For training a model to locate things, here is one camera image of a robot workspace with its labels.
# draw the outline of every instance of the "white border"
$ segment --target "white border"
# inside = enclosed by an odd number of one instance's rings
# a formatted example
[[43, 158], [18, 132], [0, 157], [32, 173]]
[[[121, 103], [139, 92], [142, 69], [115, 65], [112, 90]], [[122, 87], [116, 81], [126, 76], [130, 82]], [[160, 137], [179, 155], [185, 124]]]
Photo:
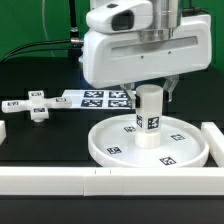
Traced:
[[224, 195], [224, 168], [1, 167], [0, 195]]

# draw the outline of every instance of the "round white plate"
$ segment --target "round white plate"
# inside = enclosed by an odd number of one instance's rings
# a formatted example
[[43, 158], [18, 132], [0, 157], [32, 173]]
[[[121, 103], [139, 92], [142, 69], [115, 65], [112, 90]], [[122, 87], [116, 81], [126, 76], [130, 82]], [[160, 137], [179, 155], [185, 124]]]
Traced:
[[89, 152], [105, 167], [201, 167], [209, 147], [199, 129], [184, 121], [162, 117], [161, 144], [155, 149], [135, 145], [136, 115], [104, 120], [89, 133]]

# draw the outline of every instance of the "black cable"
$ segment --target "black cable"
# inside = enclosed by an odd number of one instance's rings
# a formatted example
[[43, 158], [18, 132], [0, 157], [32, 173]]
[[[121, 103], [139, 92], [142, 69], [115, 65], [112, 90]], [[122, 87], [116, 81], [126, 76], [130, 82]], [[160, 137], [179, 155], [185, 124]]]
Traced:
[[193, 0], [188, 0], [188, 2], [189, 2], [189, 8], [193, 8], [194, 6], [193, 6]]
[[16, 49], [10, 51], [2, 58], [2, 60], [4, 60], [4, 58], [7, 58], [11, 54], [14, 54], [16, 52], [19, 52], [19, 51], [27, 49], [27, 48], [36, 47], [36, 46], [45, 46], [45, 45], [68, 44], [68, 43], [71, 43], [71, 40], [42, 41], [42, 42], [26, 44], [26, 45], [20, 46]]
[[21, 51], [21, 52], [16, 52], [14, 54], [10, 54], [7, 57], [4, 57], [1, 61], [0, 64], [3, 64], [5, 61], [7, 61], [9, 58], [20, 55], [20, 54], [27, 54], [27, 53], [35, 53], [35, 52], [43, 52], [43, 51], [68, 51], [70, 49], [74, 48], [52, 48], [52, 49], [37, 49], [37, 50], [28, 50], [28, 51]]

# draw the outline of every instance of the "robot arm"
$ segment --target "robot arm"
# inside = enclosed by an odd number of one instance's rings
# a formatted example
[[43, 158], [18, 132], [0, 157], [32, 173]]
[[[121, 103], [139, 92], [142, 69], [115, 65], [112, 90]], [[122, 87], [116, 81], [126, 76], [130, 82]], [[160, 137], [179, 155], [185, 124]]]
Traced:
[[177, 75], [211, 62], [211, 17], [182, 17], [179, 0], [116, 0], [87, 15], [84, 76], [95, 88]]

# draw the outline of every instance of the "white block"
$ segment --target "white block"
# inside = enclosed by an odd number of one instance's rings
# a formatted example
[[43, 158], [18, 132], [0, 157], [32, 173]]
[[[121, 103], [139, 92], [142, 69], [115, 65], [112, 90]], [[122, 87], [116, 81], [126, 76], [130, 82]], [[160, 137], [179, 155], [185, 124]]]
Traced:
[[219, 167], [224, 167], [224, 136], [213, 122], [204, 122], [201, 131], [209, 144], [210, 153]]
[[0, 121], [0, 145], [6, 138], [5, 121]]
[[123, 169], [123, 175], [123, 195], [224, 195], [223, 169]]
[[83, 195], [85, 169], [1, 167], [0, 195]]

